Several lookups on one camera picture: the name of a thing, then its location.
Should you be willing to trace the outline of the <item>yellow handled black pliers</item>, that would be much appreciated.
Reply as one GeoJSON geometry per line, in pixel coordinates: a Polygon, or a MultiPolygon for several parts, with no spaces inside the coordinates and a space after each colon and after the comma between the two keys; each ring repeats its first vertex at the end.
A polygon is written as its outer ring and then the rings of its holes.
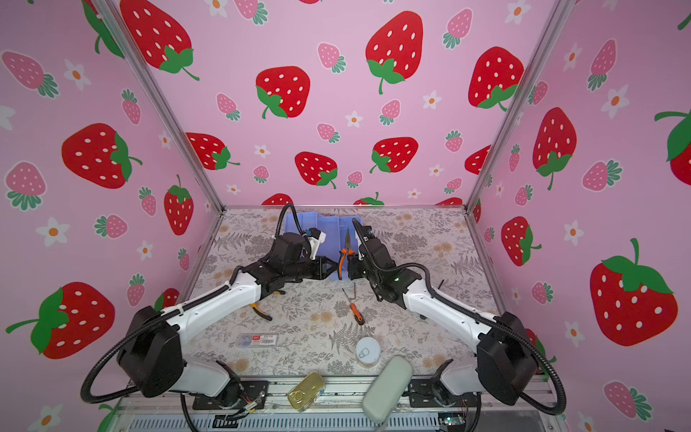
{"type": "Polygon", "coordinates": [[[258,289],[257,290],[257,298],[255,298],[255,302],[252,302],[249,305],[249,307],[254,311],[254,313],[257,316],[259,316],[260,318],[262,318],[263,320],[272,321],[273,317],[260,309],[259,302],[261,300],[264,300],[264,298],[266,298],[268,296],[273,296],[273,295],[286,295],[286,291],[279,289],[277,291],[274,291],[274,292],[271,292],[268,294],[264,294],[261,289],[258,289]]]}

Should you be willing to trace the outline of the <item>orange handled small tool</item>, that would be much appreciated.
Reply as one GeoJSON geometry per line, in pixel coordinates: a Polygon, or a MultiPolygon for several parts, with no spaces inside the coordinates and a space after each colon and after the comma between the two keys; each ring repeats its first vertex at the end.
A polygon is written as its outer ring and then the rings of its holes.
{"type": "Polygon", "coordinates": [[[365,325],[365,319],[363,318],[362,313],[357,309],[356,305],[355,305],[355,304],[353,303],[353,301],[350,299],[350,297],[348,296],[348,294],[346,293],[345,290],[343,290],[343,293],[344,293],[345,297],[347,297],[347,301],[348,301],[348,303],[349,303],[350,310],[351,310],[352,313],[353,313],[353,316],[354,316],[354,319],[356,320],[356,323],[357,323],[359,326],[365,325]]]}

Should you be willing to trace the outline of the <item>orange needle nose pliers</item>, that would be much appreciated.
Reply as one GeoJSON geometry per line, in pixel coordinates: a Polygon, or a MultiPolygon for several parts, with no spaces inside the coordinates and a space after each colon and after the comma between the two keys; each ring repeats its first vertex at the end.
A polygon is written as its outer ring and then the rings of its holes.
{"type": "Polygon", "coordinates": [[[347,234],[345,234],[345,241],[342,250],[340,250],[340,257],[338,261],[338,279],[343,279],[343,269],[349,257],[354,255],[354,250],[351,248],[351,236],[350,230],[347,229],[347,234]]]}

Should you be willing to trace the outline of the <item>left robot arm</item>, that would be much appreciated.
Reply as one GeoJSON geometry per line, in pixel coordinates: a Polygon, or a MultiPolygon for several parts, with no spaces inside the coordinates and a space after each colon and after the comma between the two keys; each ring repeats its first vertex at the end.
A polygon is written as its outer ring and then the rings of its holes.
{"type": "Polygon", "coordinates": [[[209,293],[160,311],[151,307],[138,311],[129,328],[134,338],[118,353],[118,365],[147,398],[190,393],[233,407],[241,398],[241,379],[221,361],[184,356],[184,346],[230,313],[279,292],[286,284],[327,279],[338,264],[318,254],[326,239],[326,233],[317,229],[303,235],[282,234],[267,255],[237,267],[228,282],[209,293]]]}

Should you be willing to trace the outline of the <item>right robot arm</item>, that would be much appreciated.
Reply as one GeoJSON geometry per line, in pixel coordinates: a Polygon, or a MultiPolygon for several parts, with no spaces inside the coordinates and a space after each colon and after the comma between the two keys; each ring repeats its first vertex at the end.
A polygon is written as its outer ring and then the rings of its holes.
{"type": "Polygon", "coordinates": [[[507,332],[525,337],[518,319],[510,314],[493,316],[459,302],[433,288],[426,267],[415,263],[396,265],[388,249],[370,226],[354,220],[356,255],[348,260],[349,277],[367,280],[379,302],[390,302],[423,316],[459,338],[474,358],[449,361],[436,373],[435,397],[484,392],[513,406],[536,373],[537,363],[529,342],[522,343],[507,332]]]}

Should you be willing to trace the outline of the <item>white tool box pink handle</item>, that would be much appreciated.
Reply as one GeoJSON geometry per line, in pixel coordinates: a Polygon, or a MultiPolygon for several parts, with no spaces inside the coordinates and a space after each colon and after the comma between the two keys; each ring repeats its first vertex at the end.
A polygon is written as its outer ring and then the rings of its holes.
{"type": "Polygon", "coordinates": [[[316,212],[288,212],[275,239],[279,270],[290,280],[342,280],[356,239],[352,221],[316,212]]]}

